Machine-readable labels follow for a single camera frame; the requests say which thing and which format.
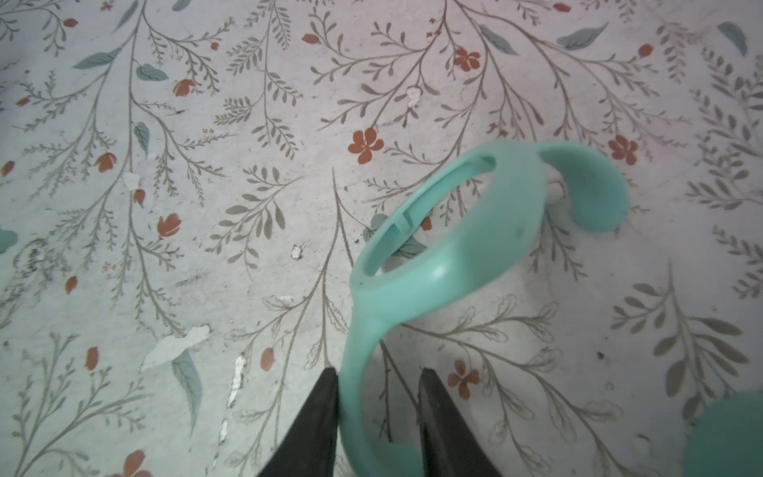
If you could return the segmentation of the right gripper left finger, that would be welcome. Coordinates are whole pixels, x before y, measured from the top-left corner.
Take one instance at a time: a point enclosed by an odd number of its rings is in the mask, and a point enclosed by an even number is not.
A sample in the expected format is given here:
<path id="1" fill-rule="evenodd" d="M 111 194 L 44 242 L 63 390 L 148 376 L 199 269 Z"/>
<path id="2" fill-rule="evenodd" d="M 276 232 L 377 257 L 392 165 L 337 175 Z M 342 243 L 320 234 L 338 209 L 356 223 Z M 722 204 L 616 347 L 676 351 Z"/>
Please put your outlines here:
<path id="1" fill-rule="evenodd" d="M 331 477 L 339 421 L 339 378 L 325 369 L 259 476 Z"/>

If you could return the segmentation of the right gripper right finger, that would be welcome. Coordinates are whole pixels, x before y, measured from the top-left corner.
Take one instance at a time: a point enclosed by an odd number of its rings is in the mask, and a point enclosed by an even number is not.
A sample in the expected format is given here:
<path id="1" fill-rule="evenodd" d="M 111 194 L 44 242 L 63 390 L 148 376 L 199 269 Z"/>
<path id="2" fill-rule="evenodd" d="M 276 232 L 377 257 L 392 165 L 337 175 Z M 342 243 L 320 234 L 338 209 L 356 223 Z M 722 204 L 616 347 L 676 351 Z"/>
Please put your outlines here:
<path id="1" fill-rule="evenodd" d="M 501 476 L 433 369 L 422 370 L 418 399 L 425 476 Z"/>

